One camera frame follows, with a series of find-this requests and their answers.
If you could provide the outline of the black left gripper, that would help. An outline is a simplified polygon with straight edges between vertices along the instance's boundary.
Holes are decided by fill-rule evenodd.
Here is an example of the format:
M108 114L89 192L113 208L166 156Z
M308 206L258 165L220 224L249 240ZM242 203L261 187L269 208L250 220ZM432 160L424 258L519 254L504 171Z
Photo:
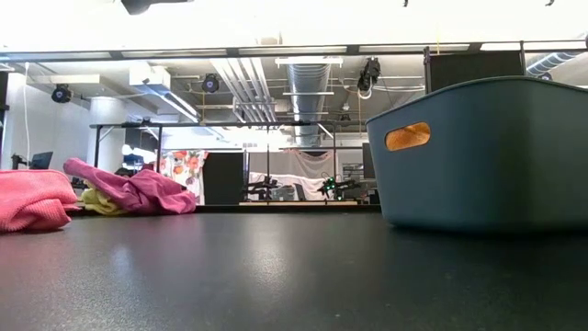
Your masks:
M192 1L193 0L120 0L125 10L131 16L140 15L154 5L189 3Z

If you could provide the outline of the magenta towel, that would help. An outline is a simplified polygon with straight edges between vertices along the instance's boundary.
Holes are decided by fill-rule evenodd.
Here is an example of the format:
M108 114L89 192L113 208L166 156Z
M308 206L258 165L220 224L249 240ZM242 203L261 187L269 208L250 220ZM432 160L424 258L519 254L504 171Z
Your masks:
M185 214L197 207L197 198L192 192L150 169L143 169L132 177L122 177L78 158L70 158L64 162L63 170L67 175L86 180L122 210L131 213Z

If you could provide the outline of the yellow towel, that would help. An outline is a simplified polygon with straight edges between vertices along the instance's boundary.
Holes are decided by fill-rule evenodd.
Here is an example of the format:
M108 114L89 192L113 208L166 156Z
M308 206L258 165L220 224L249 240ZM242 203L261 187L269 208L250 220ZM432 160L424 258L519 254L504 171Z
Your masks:
M118 216L126 213L109 196L95 188L85 189L81 194L80 200L86 210L95 211L101 215Z

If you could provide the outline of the coral pink towel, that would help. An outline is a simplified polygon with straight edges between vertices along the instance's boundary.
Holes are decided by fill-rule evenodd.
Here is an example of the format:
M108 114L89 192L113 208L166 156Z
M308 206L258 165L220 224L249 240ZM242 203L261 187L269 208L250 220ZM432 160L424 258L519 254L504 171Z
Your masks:
M55 170L0 170L0 233L52 231L71 221L77 196Z

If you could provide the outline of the orange towel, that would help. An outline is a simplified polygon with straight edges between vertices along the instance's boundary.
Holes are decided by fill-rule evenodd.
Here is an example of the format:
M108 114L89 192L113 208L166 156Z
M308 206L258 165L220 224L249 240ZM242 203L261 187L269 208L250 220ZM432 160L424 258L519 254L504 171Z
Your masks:
M386 134L385 144L389 151L395 152L428 143L431 129L425 122L417 122Z

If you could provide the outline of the grey-blue plastic basket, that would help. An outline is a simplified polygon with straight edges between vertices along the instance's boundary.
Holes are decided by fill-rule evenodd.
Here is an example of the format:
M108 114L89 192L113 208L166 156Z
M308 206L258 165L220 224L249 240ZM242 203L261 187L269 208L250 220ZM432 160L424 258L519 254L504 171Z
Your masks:
M428 143L400 151L417 122ZM588 229L588 89L523 76L450 86L367 121L383 217L399 227Z

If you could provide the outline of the floral cloth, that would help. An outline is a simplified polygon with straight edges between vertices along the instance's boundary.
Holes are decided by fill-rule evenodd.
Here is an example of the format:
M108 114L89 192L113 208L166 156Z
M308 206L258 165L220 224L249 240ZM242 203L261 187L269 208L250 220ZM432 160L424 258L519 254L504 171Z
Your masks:
M161 156L160 173L192 192L197 205L205 203L203 167L207 156L204 150L172 150Z

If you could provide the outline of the dark computer monitor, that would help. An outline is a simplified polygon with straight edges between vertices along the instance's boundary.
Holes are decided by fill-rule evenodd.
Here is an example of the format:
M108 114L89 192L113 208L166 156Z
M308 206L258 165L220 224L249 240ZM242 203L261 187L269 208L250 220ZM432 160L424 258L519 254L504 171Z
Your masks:
M48 169L50 167L53 152L34 154L28 162L30 169Z

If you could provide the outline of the white ceiling light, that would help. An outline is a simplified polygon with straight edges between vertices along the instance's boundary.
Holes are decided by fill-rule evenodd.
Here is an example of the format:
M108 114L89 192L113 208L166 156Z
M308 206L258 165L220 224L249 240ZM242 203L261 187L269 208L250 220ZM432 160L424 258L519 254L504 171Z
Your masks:
M300 56L300 57L287 57L287 58L276 58L275 64L280 65L295 65L295 64L328 64L338 65L342 67L344 59L340 57L319 57L319 56Z

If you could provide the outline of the black cabinet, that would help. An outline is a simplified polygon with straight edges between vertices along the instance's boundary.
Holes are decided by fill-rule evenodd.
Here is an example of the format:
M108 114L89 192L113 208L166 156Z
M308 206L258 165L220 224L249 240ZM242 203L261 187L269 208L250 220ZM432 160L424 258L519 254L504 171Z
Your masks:
M243 154L208 154L203 183L206 205L238 205L243 188Z

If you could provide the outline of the grey hanging sheet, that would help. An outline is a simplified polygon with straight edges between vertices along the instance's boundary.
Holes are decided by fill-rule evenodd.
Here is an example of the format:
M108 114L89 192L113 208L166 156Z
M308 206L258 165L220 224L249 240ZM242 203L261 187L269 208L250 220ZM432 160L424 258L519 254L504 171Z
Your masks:
M300 185L305 200L324 200L319 189L328 177L334 175L334 153L314 156L300 150L249 153L249 182L262 181L266 175L279 186Z

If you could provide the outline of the large dark monitor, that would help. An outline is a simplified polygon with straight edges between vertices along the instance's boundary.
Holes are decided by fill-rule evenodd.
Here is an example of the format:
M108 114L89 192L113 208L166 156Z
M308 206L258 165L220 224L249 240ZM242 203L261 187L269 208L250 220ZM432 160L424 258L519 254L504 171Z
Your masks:
M365 179L374 179L375 171L369 143L362 144L363 173Z

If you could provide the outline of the black upright panel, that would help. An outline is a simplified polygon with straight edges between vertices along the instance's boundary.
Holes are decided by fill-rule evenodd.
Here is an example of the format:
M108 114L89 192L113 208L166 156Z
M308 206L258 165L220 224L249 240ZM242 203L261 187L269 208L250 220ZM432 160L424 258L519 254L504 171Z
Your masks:
M424 87L430 94L472 80L525 75L521 51L434 53L424 48Z

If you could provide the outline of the grey overhead frame bar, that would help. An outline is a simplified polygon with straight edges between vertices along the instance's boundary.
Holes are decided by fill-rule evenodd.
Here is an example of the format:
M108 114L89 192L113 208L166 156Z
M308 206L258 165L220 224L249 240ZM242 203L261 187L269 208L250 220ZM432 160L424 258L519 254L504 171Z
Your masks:
M349 45L271 45L255 47L192 48L173 50L111 50L111 51L0 51L0 63L101 62L132 60L168 60L240 57L289 56L359 56L359 55L415 55L424 49L437 53L476 51L587 51L588 41L576 40L520 40L428 42Z

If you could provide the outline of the silver ventilation duct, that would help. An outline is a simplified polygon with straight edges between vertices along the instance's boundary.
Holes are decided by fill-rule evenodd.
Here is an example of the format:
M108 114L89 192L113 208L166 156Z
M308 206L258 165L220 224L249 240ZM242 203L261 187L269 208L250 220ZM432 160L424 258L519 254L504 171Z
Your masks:
M325 63L289 64L287 67L290 102L295 121L321 121L331 65ZM295 126L295 142L299 146L321 144L317 125Z

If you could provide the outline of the silver spiral duct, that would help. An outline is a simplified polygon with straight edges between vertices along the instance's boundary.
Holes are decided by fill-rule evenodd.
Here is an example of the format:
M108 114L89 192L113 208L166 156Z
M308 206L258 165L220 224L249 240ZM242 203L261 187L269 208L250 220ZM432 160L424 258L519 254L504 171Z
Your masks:
M539 54L532 57L526 63L526 74L533 77L540 77L583 53L584 51L555 51Z

